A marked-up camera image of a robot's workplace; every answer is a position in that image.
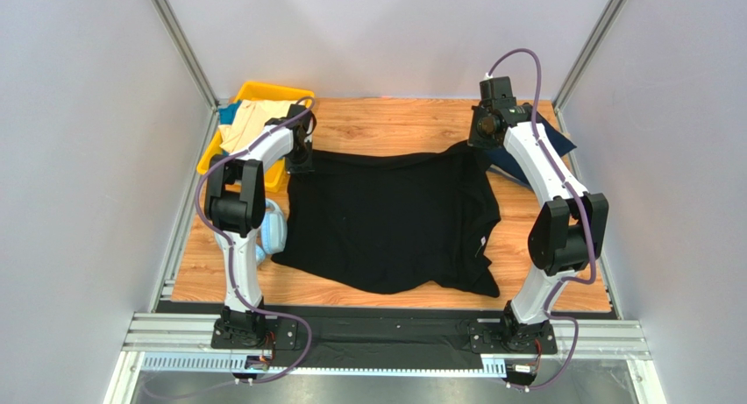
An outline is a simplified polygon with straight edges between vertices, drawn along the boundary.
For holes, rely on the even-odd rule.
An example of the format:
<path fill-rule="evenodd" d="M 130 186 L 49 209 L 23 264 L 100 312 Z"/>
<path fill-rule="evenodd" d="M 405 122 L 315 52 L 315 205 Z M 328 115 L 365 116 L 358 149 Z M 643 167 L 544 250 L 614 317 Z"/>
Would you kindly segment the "black t shirt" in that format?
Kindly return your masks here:
<path fill-rule="evenodd" d="M 275 263 L 375 294 L 427 282 L 498 297 L 485 250 L 500 222 L 487 155 L 374 157 L 318 151 L 288 185 L 288 237 Z"/>

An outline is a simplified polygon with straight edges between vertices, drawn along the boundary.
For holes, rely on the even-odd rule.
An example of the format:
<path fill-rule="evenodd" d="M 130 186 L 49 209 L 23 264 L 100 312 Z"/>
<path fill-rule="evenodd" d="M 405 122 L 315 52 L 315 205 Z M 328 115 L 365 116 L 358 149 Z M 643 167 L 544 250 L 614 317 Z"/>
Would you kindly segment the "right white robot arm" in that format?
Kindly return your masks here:
<path fill-rule="evenodd" d="M 480 82 L 468 144 L 501 148 L 511 155 L 530 184 L 540 212 L 528 236 L 532 266 L 519 293 L 504 310 L 509 335 L 540 334 L 559 292 L 601 253 L 608 201 L 590 193 L 564 165 L 534 108 L 516 101 L 508 77 Z"/>

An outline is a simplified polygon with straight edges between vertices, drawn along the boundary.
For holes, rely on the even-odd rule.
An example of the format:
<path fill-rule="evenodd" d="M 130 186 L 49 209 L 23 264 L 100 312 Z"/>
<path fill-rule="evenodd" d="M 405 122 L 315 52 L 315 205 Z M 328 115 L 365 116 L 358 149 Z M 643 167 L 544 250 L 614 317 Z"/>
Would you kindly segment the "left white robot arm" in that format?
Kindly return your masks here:
<path fill-rule="evenodd" d="M 216 323 L 221 337 L 258 343 L 267 334 L 271 313 L 264 309 L 254 251 L 266 214 L 265 170 L 285 157 L 304 161 L 310 156 L 314 103 L 311 96 L 299 99 L 285 117 L 269 119 L 247 145 L 214 156 L 198 182 L 207 188 L 196 211 L 224 255 L 226 294 Z"/>

